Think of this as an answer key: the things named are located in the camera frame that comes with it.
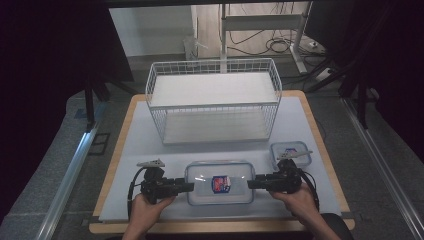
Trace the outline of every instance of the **small plastic container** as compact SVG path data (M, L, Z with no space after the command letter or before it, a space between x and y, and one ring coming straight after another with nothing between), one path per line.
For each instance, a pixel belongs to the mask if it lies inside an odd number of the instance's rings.
M277 163L278 163L278 157L282 153L286 152L305 152L308 151L308 147L304 142L301 141L295 141L295 142L277 142L271 144L270 147L271 151L271 157L273 159L273 166L275 170L278 170ZM306 154L300 157L292 158L294 163L299 168L304 168L311 164L312 159L310 154Z
M186 182L194 183L187 193L190 205L251 203L254 192L247 186L255 170L245 160L196 161L185 171Z

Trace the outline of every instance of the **food container lid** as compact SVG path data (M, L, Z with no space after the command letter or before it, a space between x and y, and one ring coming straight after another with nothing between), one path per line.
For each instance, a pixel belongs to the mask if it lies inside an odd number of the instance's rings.
M278 163L278 157L282 153L293 153L293 152L306 152L308 151L308 147L304 142L301 141L294 141L294 142L277 142L271 144L270 147L271 151L271 157L273 159L273 165L274 168L277 170L277 163ZM296 158L292 158L293 162L296 164L297 167L303 168L311 164L312 159L310 154L306 154L303 156L299 156Z
M245 160L196 161L185 171L186 182L194 183L187 193L191 205L251 203L253 190L247 186L255 170Z

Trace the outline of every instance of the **white wire basket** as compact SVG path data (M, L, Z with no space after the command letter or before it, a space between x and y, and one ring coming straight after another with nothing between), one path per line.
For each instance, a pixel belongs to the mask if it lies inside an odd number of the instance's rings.
M146 101L164 144L268 140L281 99L272 59L153 63Z

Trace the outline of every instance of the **gray floor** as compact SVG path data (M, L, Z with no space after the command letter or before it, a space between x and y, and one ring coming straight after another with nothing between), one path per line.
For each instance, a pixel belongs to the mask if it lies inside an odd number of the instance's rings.
M131 66L136 82L127 84L143 91L143 81L147 79L145 74L150 65L144 60L133 60ZM316 64L320 59L315 60L312 62ZM299 78L292 77L297 73L290 58L283 57L275 61L280 75L290 77L283 78L285 89L303 89L315 83L313 79L306 83L296 82ZM345 106L337 96L339 84L340 82L334 82L315 93L307 94L307 97L355 217L356 227L352 233L355 239L414 239L355 130ZM131 99L130 94L113 85L108 85L108 88L111 100L98 129L98 138L85 160L53 239L107 239L119 236L94 235L88 229L88 222ZM81 114L85 108L83 97L84 94L79 93L69 99L62 127L37 172L4 218L0 239L33 239L38 232L84 133L86 119ZM372 103L368 104L367 114L369 132L389 167L418 212L424 213L424 165L385 123ZM107 137L107 144L100 144Z

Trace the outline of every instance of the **hand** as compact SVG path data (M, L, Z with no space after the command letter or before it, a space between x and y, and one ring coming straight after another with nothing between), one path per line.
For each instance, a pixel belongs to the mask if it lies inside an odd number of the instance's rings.
M283 201L286 208L312 232L316 239L340 239L322 218L306 183L302 183L299 191L295 193L270 192L270 194L273 198Z
M140 239L159 220L163 209L169 206L175 197L165 198L157 204L150 204L142 194L135 196L132 202L131 218L122 239Z

